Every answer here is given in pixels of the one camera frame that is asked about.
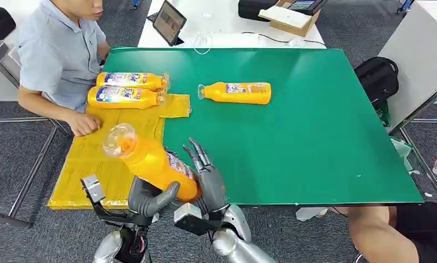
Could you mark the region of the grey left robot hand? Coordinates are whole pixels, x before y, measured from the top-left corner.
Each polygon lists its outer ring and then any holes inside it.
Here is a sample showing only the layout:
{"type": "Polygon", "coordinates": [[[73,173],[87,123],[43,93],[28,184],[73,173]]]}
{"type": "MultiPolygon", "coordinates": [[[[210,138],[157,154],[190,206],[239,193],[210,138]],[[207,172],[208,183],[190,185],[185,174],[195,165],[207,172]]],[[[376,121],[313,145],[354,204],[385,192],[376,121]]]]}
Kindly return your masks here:
{"type": "Polygon", "coordinates": [[[157,212],[176,200],[180,183],[171,182],[165,190],[135,176],[129,194],[128,209],[146,218],[153,217],[157,212]]]}

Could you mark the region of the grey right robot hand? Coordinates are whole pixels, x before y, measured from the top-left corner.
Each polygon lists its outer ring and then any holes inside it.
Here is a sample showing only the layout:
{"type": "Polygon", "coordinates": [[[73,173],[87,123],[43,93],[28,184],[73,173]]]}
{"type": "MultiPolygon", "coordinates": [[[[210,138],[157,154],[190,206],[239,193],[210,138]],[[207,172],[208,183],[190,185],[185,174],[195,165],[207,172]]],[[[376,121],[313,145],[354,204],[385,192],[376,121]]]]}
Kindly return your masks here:
{"type": "Polygon", "coordinates": [[[202,204],[207,213],[223,213],[230,205],[227,197],[223,177],[213,165],[205,149],[200,143],[189,137],[193,148],[187,145],[183,149],[189,154],[196,169],[195,180],[201,191],[202,204]]]}

